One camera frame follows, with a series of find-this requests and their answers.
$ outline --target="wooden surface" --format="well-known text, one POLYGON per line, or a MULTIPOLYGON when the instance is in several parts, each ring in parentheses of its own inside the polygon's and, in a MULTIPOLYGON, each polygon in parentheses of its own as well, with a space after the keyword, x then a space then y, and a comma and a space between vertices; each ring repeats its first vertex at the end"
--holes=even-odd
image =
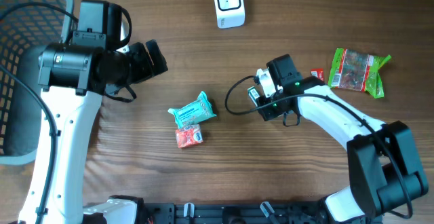
MULTIPOLYGON (((285 128, 280 119, 264 122, 257 113, 233 116, 224 109, 237 80, 283 54, 305 77, 323 68, 327 80, 336 48, 392 55, 380 70, 385 98, 336 93, 368 115, 409 125, 434 183, 434 0, 244 0, 245 24, 226 30, 216 26, 213 0, 107 1, 130 13, 131 43, 158 41, 169 71, 133 86, 138 99, 132 104, 103 100, 83 204, 113 194, 175 203, 318 200, 346 187, 347 155, 314 123, 285 128), (194 101, 200 91, 213 100, 218 117, 201 124, 202 145, 178 149, 167 110, 194 101)), ((251 85, 234 91, 233 110, 252 107, 245 90, 251 85)), ((17 218, 32 173, 32 164, 0 167, 2 222, 17 218)), ((389 214, 384 221, 403 222, 389 214)), ((432 222, 431 192, 414 201, 406 223, 432 222)))

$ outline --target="tabletop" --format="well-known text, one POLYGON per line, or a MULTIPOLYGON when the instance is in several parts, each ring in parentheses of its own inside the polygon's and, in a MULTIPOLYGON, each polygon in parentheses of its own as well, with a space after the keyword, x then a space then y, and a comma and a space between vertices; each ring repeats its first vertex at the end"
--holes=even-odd
MULTIPOLYGON (((313 122, 286 128, 280 119, 264 122, 257 113, 235 116, 224 108, 236 81, 284 54, 303 77, 323 68, 327 81, 336 48, 392 55, 380 70, 384 98, 334 91, 372 117, 407 124, 434 183, 434 0, 244 0, 245 24, 233 29, 217 27, 214 0, 107 1, 130 13, 130 43, 157 40, 169 71, 133 85, 133 103, 104 98, 87 154, 83 204, 114 194, 177 204, 318 200, 346 187, 345 150, 313 122), (201 124, 204 143, 179 149, 167 110, 201 91, 217 117, 201 124)), ((252 85, 234 90, 233 110, 252 108, 246 93, 252 85)), ((0 166, 1 222, 16 220, 32 173, 33 164, 0 166)), ((413 203, 414 217, 405 223, 434 222, 432 192, 413 203)), ((389 214, 384 222, 403 223, 389 214)))

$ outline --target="barcode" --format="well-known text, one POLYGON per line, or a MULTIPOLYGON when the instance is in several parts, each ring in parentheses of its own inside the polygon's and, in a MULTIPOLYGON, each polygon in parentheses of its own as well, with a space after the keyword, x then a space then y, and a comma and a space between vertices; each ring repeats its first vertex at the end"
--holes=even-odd
POLYGON ((335 74, 332 80, 332 86, 339 86, 340 74, 335 74))

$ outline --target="plastic basket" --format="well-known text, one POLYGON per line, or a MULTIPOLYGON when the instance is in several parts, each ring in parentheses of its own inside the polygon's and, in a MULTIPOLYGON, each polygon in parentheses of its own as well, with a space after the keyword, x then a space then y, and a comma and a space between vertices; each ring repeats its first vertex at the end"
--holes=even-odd
MULTIPOLYGON (((0 14, 17 3, 44 2, 73 13, 74 0, 0 0, 0 14)), ((45 45, 64 41, 71 19, 46 7, 23 7, 0 22, 0 61, 37 93, 38 57, 45 45)), ((35 160, 41 108, 18 84, 0 71, 0 164, 35 160)))

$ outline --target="green snack package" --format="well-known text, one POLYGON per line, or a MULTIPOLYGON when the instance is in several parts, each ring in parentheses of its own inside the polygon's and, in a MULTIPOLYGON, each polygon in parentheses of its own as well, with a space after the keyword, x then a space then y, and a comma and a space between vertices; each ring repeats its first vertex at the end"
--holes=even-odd
POLYGON ((378 57, 338 48, 334 54, 328 86, 369 92, 374 98, 382 98, 384 92, 378 70, 391 58, 390 55, 378 57))
POLYGON ((217 116, 212 113, 211 104, 203 91, 199 94, 197 100, 191 104, 182 109, 169 109, 167 112, 175 116, 175 122, 180 129, 217 116))

